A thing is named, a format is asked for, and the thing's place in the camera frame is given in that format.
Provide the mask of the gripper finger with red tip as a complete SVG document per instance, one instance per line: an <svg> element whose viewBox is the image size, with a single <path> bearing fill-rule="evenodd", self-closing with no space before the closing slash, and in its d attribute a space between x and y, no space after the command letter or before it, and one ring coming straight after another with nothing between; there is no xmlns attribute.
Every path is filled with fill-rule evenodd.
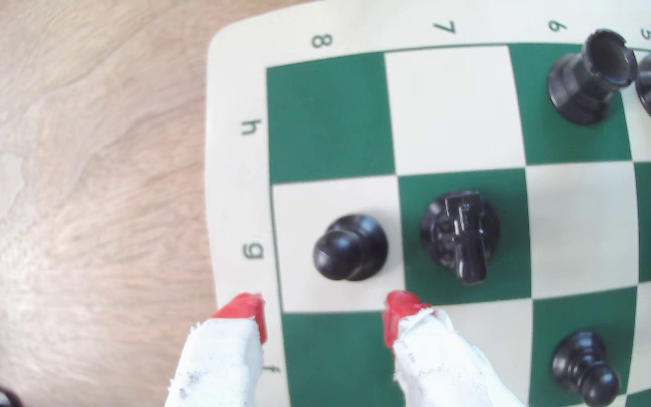
<svg viewBox="0 0 651 407"><path fill-rule="evenodd" d="M525 406L446 311L391 291L383 323L405 406Z"/></svg>
<svg viewBox="0 0 651 407"><path fill-rule="evenodd" d="M267 340L265 301L240 292L189 331L165 406L255 406Z"/></svg>

